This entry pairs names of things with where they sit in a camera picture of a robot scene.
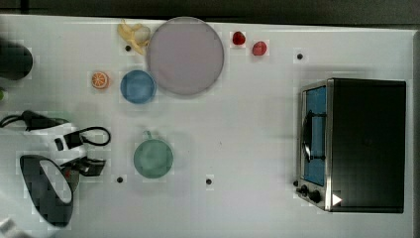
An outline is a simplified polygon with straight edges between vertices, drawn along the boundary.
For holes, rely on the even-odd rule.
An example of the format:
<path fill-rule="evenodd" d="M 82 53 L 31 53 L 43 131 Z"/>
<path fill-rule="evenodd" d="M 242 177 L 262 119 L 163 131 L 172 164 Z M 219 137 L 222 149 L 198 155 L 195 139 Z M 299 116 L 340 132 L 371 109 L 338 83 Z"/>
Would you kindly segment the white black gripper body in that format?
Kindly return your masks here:
<path fill-rule="evenodd" d="M 87 155 L 80 132 L 72 123 L 33 130 L 32 133 L 48 146 L 50 158 L 56 163 L 72 163 Z"/>

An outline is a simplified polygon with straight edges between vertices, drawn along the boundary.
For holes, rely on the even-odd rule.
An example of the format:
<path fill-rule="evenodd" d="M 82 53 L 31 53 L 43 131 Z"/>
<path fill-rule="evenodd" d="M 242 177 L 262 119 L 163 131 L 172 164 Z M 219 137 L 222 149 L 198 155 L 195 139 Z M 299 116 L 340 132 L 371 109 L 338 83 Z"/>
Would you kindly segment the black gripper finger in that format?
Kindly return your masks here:
<path fill-rule="evenodd" d="M 67 170 L 71 171 L 70 178 L 66 178 L 65 176 L 64 176 L 64 178 L 68 182 L 69 187 L 71 188 L 72 192 L 76 192 L 76 190 L 79 186 L 79 182 L 80 182 L 79 169 L 80 169 L 80 166 L 77 163 L 66 164 L 66 165 L 61 167 L 61 171 L 62 171 L 63 175 L 65 174 L 65 172 Z"/>
<path fill-rule="evenodd" d="M 101 175 L 106 162 L 95 159 L 82 159 L 79 163 L 79 172 L 85 177 L 98 177 Z"/>

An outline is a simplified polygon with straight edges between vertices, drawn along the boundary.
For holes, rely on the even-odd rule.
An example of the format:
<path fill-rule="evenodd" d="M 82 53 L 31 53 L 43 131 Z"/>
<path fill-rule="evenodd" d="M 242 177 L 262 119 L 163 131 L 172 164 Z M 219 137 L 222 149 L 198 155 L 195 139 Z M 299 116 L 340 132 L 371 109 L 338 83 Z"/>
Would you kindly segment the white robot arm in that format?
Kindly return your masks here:
<path fill-rule="evenodd" d="M 1 238 L 51 238 L 68 227 L 79 178 L 105 166 L 87 157 L 81 133 L 71 123 L 1 130 Z"/>

